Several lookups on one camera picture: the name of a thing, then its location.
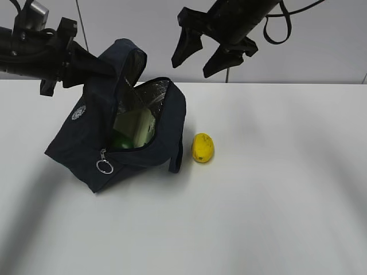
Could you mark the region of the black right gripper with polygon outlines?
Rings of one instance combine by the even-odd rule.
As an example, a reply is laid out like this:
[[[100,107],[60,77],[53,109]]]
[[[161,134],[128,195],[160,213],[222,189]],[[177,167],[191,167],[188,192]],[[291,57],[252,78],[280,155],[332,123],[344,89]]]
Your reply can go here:
[[[177,15],[181,34],[171,58],[173,68],[203,48],[203,34],[221,44],[205,64],[204,77],[241,65],[244,53],[253,56],[258,48],[247,34],[256,26],[251,21],[255,4],[256,1],[216,1],[206,13],[184,7]]]

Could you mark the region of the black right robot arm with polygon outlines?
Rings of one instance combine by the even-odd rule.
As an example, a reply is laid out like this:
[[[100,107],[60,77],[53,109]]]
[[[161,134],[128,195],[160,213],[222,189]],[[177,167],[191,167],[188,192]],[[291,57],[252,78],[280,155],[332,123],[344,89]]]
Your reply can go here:
[[[203,35],[219,44],[203,67],[205,78],[241,65],[243,55],[252,57],[258,51],[256,42],[248,38],[248,34],[276,5],[280,6],[290,32],[290,14],[283,1],[215,1],[207,12],[184,7],[177,15],[181,34],[171,58],[173,68],[203,48]]]

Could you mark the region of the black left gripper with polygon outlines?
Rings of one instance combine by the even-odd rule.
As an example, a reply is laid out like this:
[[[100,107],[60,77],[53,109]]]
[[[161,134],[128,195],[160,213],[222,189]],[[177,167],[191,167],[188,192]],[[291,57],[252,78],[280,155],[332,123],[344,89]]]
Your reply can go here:
[[[53,96],[56,83],[61,80],[69,44],[77,34],[77,22],[62,17],[56,30],[27,29],[19,18],[15,20],[11,38],[13,74],[41,80],[40,94]],[[115,69],[109,63],[90,54],[73,41],[73,74],[64,74],[63,88],[84,84],[91,76],[113,77]]]

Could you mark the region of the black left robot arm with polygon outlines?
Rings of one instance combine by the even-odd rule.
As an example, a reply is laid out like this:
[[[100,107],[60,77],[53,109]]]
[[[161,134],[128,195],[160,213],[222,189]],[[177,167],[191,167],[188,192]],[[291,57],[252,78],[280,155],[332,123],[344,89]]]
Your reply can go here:
[[[91,77],[114,77],[115,69],[90,54],[74,38],[77,22],[62,18],[56,30],[31,30],[16,19],[14,29],[1,28],[1,71],[41,81],[40,94],[53,96],[64,88],[84,84]]]

